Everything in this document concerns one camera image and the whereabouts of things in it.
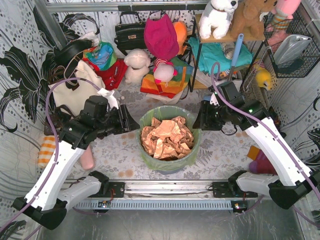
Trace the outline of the green trash bag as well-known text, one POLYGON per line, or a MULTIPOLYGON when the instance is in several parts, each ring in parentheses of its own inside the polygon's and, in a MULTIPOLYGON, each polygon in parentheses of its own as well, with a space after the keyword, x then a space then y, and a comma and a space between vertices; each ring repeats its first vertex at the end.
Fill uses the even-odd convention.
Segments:
POLYGON ((192 113, 178 106, 163 105, 147 111, 139 120, 140 129, 137 131, 135 137, 138 149, 140 151, 140 156, 142 157, 142 160, 147 165, 147 167, 155 171, 169 171, 193 165, 196 162, 202 138, 202 131, 200 129, 193 129, 193 123, 195 121, 196 117, 192 113), (164 160, 152 157, 143 148, 141 138, 143 128, 150 127, 152 125, 153 118, 163 121, 171 120, 175 117, 185 118, 185 125, 193 135, 193 147, 191 148, 190 153, 181 158, 169 157, 164 160))

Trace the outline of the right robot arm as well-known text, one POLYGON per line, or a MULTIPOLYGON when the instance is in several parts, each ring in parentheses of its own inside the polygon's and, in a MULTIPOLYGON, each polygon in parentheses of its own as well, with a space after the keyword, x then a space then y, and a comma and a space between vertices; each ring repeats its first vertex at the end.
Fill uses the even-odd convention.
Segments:
POLYGON ((226 123, 250 136, 275 170, 268 174, 238 171, 228 179, 231 191, 268 196, 285 210, 311 191, 320 195, 319 171, 312 171, 297 157, 267 109, 257 100, 246 102, 233 82, 216 86, 212 95, 201 101, 193 128, 221 131, 226 123))

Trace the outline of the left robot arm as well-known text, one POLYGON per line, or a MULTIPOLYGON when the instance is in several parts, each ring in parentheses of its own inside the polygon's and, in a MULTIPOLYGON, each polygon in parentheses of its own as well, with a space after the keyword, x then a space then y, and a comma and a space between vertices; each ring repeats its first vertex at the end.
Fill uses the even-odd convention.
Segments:
POLYGON ((109 178, 98 171, 90 172, 66 190, 61 188, 75 162, 98 135, 119 135, 139 128, 126 105, 115 107, 103 96, 90 96, 80 114, 64 124, 55 152, 37 183, 26 196, 16 198, 12 206, 41 226, 54 230, 67 212, 85 198, 110 196, 109 178))

